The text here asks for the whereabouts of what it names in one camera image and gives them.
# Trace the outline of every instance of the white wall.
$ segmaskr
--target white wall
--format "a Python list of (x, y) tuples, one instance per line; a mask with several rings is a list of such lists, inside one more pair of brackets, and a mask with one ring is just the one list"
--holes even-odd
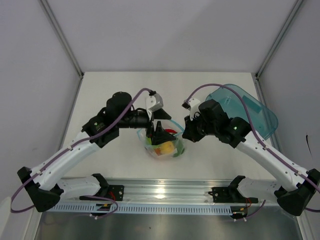
[[(283, 152), (307, 169), (320, 170), (320, 1), (308, 0), (262, 75), (262, 89), (279, 119)], [(316, 193), (309, 204), (320, 209)], [(320, 239), (320, 213), (309, 213)]]
[(84, 72), (255, 72), (294, 2), (49, 0)]
[[(0, 1), (0, 56), (2, 201), (21, 184), (21, 167), (57, 150), (79, 78), (36, 0)], [(30, 204), (23, 191), (13, 207)], [(11, 214), (2, 239), (21, 239), (29, 216)]]

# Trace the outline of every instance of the gray floor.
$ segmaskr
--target gray floor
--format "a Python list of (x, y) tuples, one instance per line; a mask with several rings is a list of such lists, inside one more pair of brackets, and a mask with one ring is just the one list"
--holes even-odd
[(94, 220), (44, 213), (36, 240), (302, 240), (297, 219), (265, 207), (247, 222), (228, 216), (114, 214)]

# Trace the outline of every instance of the teal bin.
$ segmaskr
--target teal bin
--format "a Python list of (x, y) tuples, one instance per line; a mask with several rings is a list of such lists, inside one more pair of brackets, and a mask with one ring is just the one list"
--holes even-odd
[[(278, 127), (278, 118), (265, 105), (234, 84), (226, 84), (235, 90), (245, 102), (255, 130), (267, 140)], [(206, 101), (213, 99), (219, 102), (229, 118), (240, 117), (249, 122), (244, 106), (239, 98), (230, 90), (220, 87), (206, 97)]]

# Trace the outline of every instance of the yellow object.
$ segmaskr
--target yellow object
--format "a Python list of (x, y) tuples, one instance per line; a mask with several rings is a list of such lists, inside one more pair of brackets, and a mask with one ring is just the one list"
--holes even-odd
[(161, 154), (171, 154), (174, 152), (175, 149), (175, 145), (172, 141), (167, 141), (160, 145)]

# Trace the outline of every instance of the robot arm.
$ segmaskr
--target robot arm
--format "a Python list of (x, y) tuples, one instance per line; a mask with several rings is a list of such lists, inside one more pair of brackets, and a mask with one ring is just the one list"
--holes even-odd
[[(320, 182), (320, 172), (316, 169), (307, 171), (305, 168), (289, 160), (272, 146), (265, 143), (262, 146), (256, 139), (249, 123), (240, 117), (229, 118), (221, 105), (213, 99), (200, 102), (191, 98), (188, 104), (183, 106), (190, 110), (190, 114), (184, 118), (185, 131), (183, 138), (192, 142), (198, 142), (207, 135), (216, 136), (222, 143), (247, 154), (270, 172), (277, 181), (252, 180), (245, 176), (237, 176), (228, 187), (229, 195), (234, 202), (236, 197), (259, 198), (278, 202), (288, 213), (299, 216), (307, 206), (315, 193), (312, 187), (300, 175), (307, 176), (316, 185)], [(299, 174), (282, 164), (272, 150), (287, 164), (294, 166)]]
[[(100, 150), (107, 143), (119, 136), (119, 128), (144, 128), (148, 137), (157, 139), (154, 131), (154, 119), (171, 119), (162, 109), (163, 100), (156, 92), (151, 92), (145, 99), (146, 109), (137, 108), (128, 110), (119, 122), (109, 131), (103, 131), (110, 126), (132, 101), (126, 92), (117, 92), (106, 102), (106, 107), (92, 117), (66, 148), (62, 148), (45, 162), (33, 168), (22, 167), (18, 176), (22, 183), (35, 176), (25, 189), (28, 192), (34, 206), (39, 212), (47, 211), (60, 200), (78, 198), (81, 196), (106, 197), (109, 185), (105, 178), (99, 174), (93, 174), (85, 178), (61, 179), (75, 165), (80, 163), (90, 154)], [(50, 161), (59, 156), (52, 164), (43, 169)]]

